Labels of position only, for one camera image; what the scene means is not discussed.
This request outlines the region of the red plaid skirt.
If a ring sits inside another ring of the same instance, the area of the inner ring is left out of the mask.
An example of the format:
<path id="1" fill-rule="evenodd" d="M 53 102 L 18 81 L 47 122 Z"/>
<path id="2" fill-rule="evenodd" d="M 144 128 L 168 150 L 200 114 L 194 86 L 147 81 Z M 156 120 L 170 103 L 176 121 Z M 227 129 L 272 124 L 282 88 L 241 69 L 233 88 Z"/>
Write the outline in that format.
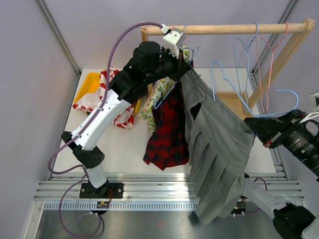
<path id="1" fill-rule="evenodd" d="M 147 142 L 143 161 L 160 170 L 187 164 L 184 101 L 179 82 L 153 113 L 156 129 Z"/>

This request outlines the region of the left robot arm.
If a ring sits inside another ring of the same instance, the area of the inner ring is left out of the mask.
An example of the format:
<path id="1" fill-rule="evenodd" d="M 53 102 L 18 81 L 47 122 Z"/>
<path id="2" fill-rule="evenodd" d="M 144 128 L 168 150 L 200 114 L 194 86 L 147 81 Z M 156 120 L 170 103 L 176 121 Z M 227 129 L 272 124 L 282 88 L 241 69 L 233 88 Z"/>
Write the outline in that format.
<path id="1" fill-rule="evenodd" d="M 107 96 L 76 130 L 62 133 L 62 140 L 87 173 L 85 187 L 97 198 L 106 196 L 109 185 L 102 166 L 105 155 L 97 142 L 119 114 L 147 94 L 149 84 L 165 77 L 178 81 L 190 69 L 182 46 L 166 43 L 161 47 L 154 41 L 140 43 L 129 62 L 109 83 Z"/>

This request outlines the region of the grey pleated skirt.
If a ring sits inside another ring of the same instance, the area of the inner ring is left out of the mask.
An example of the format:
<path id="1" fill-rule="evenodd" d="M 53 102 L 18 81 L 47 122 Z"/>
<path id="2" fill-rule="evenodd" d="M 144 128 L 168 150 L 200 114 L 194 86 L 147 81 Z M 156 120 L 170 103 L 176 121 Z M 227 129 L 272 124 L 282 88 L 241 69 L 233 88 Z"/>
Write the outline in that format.
<path id="1" fill-rule="evenodd" d="M 229 216 L 242 196 L 255 136 L 193 69 L 182 76 L 181 88 L 189 180 L 199 198 L 195 213 L 202 224 L 208 224 Z"/>

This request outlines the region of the blue wire hanger floral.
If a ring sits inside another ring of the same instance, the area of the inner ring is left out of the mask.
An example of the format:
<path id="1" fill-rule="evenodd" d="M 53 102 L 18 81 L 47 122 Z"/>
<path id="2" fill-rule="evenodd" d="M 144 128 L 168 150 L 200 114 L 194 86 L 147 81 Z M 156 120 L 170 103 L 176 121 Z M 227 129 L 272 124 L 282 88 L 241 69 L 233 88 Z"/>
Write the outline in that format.
<path id="1" fill-rule="evenodd" d="M 252 43 L 255 41 L 258 33 L 259 33 L 259 24 L 254 23 L 256 25 L 256 33 L 254 37 L 250 40 L 249 44 L 246 46 L 244 41 L 242 41 L 237 34 L 232 35 L 232 44 L 233 44 L 233 53 L 234 53 L 234 61 L 235 61 L 235 69 L 236 69 L 236 77 L 237 77 L 237 83 L 238 83 L 238 89 L 239 92 L 241 92 L 241 83 L 240 83 L 240 78 L 238 74 L 238 65 L 237 65 L 237 52 L 236 52 L 236 46 L 235 46 L 235 41 L 239 41 L 242 46 L 243 50 L 246 53 L 246 60 L 247 60 L 247 68 L 246 68 L 246 80 L 245 80 L 245 89 L 244 89 L 244 96 L 243 96 L 243 101 L 245 104 L 248 104 L 248 92 L 247 92 L 247 87 L 248 87 L 248 77 L 249 77 L 249 70 L 250 70 L 250 59 L 249 59 L 249 51 L 251 48 Z"/>

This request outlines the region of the lemon print skirt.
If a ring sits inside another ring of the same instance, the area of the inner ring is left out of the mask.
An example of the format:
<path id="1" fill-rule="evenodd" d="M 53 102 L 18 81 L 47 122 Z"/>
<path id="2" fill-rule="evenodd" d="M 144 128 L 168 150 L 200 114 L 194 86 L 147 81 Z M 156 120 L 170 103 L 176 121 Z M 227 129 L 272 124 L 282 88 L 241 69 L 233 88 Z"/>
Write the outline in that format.
<path id="1" fill-rule="evenodd" d="M 142 112 L 145 106 L 144 104 L 142 109 L 138 113 L 140 119 L 147 121 L 148 131 L 151 133 L 154 133 L 156 129 L 155 114 L 153 113 L 153 111 L 156 110 L 155 101 L 160 98 L 161 92 L 163 92 L 163 95 L 165 95 L 175 82 L 176 81 L 171 80 L 169 77 L 157 80 L 154 85 L 154 92 L 149 103 L 146 106 L 147 112 Z"/>

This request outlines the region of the blue wire hanger plaid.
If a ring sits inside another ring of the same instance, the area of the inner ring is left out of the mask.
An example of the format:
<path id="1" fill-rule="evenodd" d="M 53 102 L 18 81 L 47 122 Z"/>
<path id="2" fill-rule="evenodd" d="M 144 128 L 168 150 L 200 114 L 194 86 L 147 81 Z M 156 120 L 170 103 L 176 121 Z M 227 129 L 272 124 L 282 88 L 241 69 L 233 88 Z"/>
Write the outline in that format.
<path id="1" fill-rule="evenodd" d="M 180 30 L 174 25 L 172 30 L 163 37 L 163 46 L 165 50 L 169 50 L 169 54 L 176 58 L 178 62 L 183 60 L 193 67 L 193 59 L 198 53 L 199 47 L 197 46 L 195 49 L 192 49 L 188 48 L 184 44 L 184 40 L 186 38 L 185 30 L 187 26 L 188 24 L 183 27 L 183 30 Z M 179 79 L 180 77 L 178 77 L 177 80 L 173 80 L 172 77 L 167 76 L 165 77 L 165 80 L 159 81 L 156 86 L 156 91 L 160 92 L 160 95 L 154 102 L 154 109 L 157 110 L 160 107 L 162 102 L 176 86 Z"/>

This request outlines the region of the blue wire hanger grey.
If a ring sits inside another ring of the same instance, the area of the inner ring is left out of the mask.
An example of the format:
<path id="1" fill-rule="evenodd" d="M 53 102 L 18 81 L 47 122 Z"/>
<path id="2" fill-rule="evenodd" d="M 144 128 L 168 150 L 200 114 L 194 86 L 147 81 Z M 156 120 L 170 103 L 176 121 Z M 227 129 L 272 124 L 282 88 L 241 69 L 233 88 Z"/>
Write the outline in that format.
<path id="1" fill-rule="evenodd" d="M 217 92 L 214 86 L 214 75 L 213 68 L 214 64 L 218 64 L 219 69 L 222 72 L 222 78 L 224 81 L 228 82 L 232 88 L 232 92 Z M 227 78 L 225 69 L 222 67 L 221 63 L 218 60 L 215 60 L 211 63 L 210 68 L 210 78 L 211 78 L 211 86 L 212 86 L 212 96 L 213 99 L 216 100 L 217 97 L 220 97 L 222 100 L 226 100 L 225 104 L 228 103 L 228 107 L 233 110 L 239 118 L 244 119 L 245 117 L 253 117 L 253 118 L 270 118 L 270 117 L 278 117 L 292 110 L 296 110 L 299 104 L 299 96 L 296 92 L 292 90 L 277 90 L 277 92 L 287 92 L 292 93 L 296 98 L 296 103 L 294 107 L 287 112 L 278 112 L 278 113 L 268 113 L 263 115 L 258 115 L 252 111 L 252 109 L 248 106 L 248 98 L 244 92 L 238 91 L 233 83 Z"/>

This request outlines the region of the red floral white skirt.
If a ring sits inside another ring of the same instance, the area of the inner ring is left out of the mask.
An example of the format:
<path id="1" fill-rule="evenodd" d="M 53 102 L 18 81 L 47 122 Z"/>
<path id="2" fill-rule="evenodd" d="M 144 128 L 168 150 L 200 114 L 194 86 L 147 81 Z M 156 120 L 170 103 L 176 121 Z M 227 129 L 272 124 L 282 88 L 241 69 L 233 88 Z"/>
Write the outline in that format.
<path id="1" fill-rule="evenodd" d="M 119 72 L 119 69 L 111 67 L 110 69 L 105 68 L 99 73 L 88 73 L 75 97 L 72 105 L 73 109 L 91 113 L 104 97 L 107 74 L 110 74 L 109 80 L 112 80 Z M 124 129 L 131 129 L 134 119 L 135 110 L 134 105 L 131 104 L 113 120 L 113 125 Z"/>

